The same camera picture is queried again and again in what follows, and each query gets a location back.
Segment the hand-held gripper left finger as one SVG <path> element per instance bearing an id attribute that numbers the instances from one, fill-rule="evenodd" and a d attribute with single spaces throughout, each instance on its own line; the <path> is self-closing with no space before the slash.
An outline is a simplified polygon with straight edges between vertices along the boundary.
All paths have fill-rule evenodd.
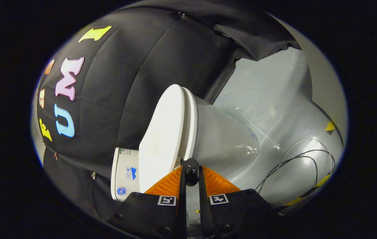
<path id="1" fill-rule="evenodd" d="M 131 239 L 187 238 L 186 168 L 166 176 L 179 176 L 170 194 L 132 192 L 108 219 L 108 224 Z"/>

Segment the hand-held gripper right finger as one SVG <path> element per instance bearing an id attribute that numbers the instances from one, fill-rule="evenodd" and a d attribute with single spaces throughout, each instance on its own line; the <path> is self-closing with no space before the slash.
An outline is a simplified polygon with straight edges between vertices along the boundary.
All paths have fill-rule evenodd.
<path id="1" fill-rule="evenodd" d="M 271 206 L 254 189 L 241 190 L 204 165 L 199 200 L 202 234 L 209 239 L 260 239 L 273 222 Z"/>

